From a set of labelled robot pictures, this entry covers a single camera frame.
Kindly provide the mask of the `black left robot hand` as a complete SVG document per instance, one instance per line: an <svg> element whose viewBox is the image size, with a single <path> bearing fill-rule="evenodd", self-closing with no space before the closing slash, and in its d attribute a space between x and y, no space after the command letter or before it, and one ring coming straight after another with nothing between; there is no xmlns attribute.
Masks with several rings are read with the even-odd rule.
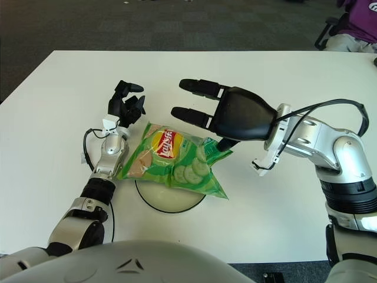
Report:
<svg viewBox="0 0 377 283"><path fill-rule="evenodd" d="M108 114L118 117L120 127L129 128L142 115L145 115L145 96L132 96L125 101L129 93L142 93L144 88L138 84L121 80L114 89L114 95L108 102Z"/></svg>

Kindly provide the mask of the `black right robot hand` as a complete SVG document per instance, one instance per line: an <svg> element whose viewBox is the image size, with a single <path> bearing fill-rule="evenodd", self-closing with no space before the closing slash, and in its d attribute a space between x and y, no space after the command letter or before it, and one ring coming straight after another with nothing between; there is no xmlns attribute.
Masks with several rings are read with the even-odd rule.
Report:
<svg viewBox="0 0 377 283"><path fill-rule="evenodd" d="M171 110L173 117L220 136L218 151L225 152L242 141L268 140L277 111L257 94L207 80L182 79L179 87L218 101L212 115L184 107Z"/></svg>

